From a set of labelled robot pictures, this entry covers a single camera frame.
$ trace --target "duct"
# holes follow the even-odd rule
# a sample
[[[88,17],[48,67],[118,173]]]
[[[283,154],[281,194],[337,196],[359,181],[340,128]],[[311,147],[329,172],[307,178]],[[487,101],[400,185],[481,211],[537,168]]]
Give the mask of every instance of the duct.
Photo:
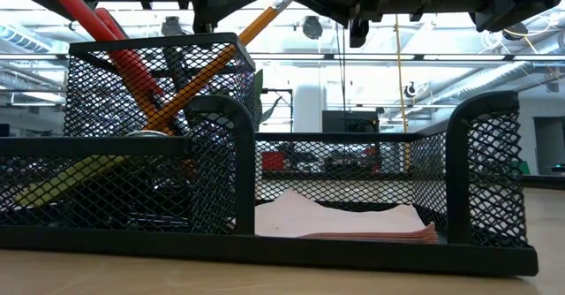
[[[0,39],[11,42],[33,53],[66,53],[64,42],[40,38],[16,26],[0,26]]]
[[[37,85],[35,85],[32,89],[36,89],[38,86],[45,86],[45,85],[50,85],[52,87],[57,87],[57,88],[64,88],[64,84],[61,82],[57,82],[52,79],[43,78],[41,75],[31,73],[29,71],[26,71],[22,68],[9,64],[7,62],[0,62],[0,67],[3,69],[10,70],[12,74],[17,73],[15,76],[21,76],[24,79],[28,79],[36,83]]]
[[[545,38],[536,43],[536,50],[539,54],[561,54],[565,51],[565,31]],[[534,54],[531,48],[523,49],[520,54]],[[509,81],[520,79],[536,68],[535,64],[529,61],[508,63],[497,68],[478,71],[465,79],[452,82],[447,88],[435,91],[435,95],[420,100],[417,104],[434,104],[446,101],[450,98],[469,98],[473,95],[491,90],[508,83]]]
[[[9,72],[6,70],[0,71],[0,89],[12,89],[12,90],[22,90],[21,94],[25,96],[31,96],[36,99],[41,99],[44,101],[50,101],[55,103],[64,102],[64,98],[57,95],[49,93],[48,89],[45,89],[45,93],[38,88],[39,86],[34,83],[33,79],[25,78],[22,75],[18,75],[17,72]]]

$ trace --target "yellow cable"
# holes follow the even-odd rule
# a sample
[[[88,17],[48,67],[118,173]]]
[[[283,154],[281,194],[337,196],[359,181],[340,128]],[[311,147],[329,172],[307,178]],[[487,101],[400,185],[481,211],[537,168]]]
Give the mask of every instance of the yellow cable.
[[[403,113],[404,132],[408,132],[408,124],[406,122],[406,111],[404,110],[404,93],[403,93],[403,66],[400,58],[400,27],[398,25],[398,15],[395,15],[396,30],[396,62],[398,63],[398,92],[400,92],[400,106]],[[410,168],[410,143],[404,144],[404,165],[405,169]]]
[[[539,51],[536,50],[536,48],[533,46],[533,44],[531,43],[530,39],[528,39],[528,37],[524,37],[524,39],[526,40],[526,42],[528,42],[528,45],[530,46],[531,50],[533,51],[533,53],[535,54],[539,54]],[[546,64],[546,68],[547,70],[549,70],[554,76],[555,78],[559,77],[559,73],[557,73],[554,69],[552,69],[551,67],[549,67],[549,65]]]
[[[406,111],[404,110],[404,94],[403,94],[403,71],[402,61],[400,56],[400,27],[398,26],[398,15],[395,15],[396,23],[396,61],[398,63],[398,91],[400,92],[400,105],[403,113],[404,132],[408,132],[408,125],[406,124]]]
[[[543,33],[546,32],[547,30],[549,30],[549,29],[551,28],[551,26],[552,26],[552,24],[551,24],[550,22],[548,22],[548,23],[547,23],[547,27],[546,27],[545,29],[539,30],[539,31],[536,31],[536,32],[532,32],[532,33],[528,33],[528,34],[519,34],[519,33],[515,33],[514,31],[507,30],[507,29],[504,29],[503,31],[504,31],[505,33],[508,33],[508,34],[512,34],[512,35],[515,35],[515,36],[521,36],[521,37],[527,38],[527,37],[529,37],[529,36],[538,35],[538,34],[543,34]]]

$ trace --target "metal mesh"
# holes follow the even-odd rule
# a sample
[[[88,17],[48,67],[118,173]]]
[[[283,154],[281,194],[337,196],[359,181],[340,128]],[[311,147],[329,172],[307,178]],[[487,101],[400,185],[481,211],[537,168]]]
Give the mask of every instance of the metal mesh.
[[[222,69],[203,88],[192,84],[191,95],[228,95],[253,113],[253,65],[234,42],[89,51],[71,55],[64,134],[121,136],[142,129],[197,73],[212,71],[211,61],[226,50],[234,57],[225,67],[217,64]],[[164,128],[185,135],[195,115],[185,109]]]
[[[233,124],[211,114],[198,127],[189,155],[0,155],[0,224],[230,234]]]
[[[497,112],[470,122],[469,177],[473,244],[525,246],[518,113]]]
[[[322,205],[378,211],[412,203],[402,142],[260,141],[256,157],[258,203],[292,189]]]
[[[437,231],[445,232],[448,228],[445,133],[413,141],[410,154],[414,206],[425,224],[434,222]]]

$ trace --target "organizer base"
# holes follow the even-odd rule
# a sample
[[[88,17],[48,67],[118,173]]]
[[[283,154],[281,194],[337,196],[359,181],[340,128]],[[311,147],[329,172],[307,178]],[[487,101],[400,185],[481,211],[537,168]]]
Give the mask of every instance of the organizer base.
[[[535,276],[533,248],[211,236],[65,228],[0,228],[0,248],[305,267]]]

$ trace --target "paper stack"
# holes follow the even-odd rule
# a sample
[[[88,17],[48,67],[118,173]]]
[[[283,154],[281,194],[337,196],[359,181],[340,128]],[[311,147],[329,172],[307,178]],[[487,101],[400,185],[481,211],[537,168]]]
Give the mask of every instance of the paper stack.
[[[255,209],[255,233],[280,238],[438,243],[434,224],[425,226],[413,206],[349,212],[323,207],[292,190]]]

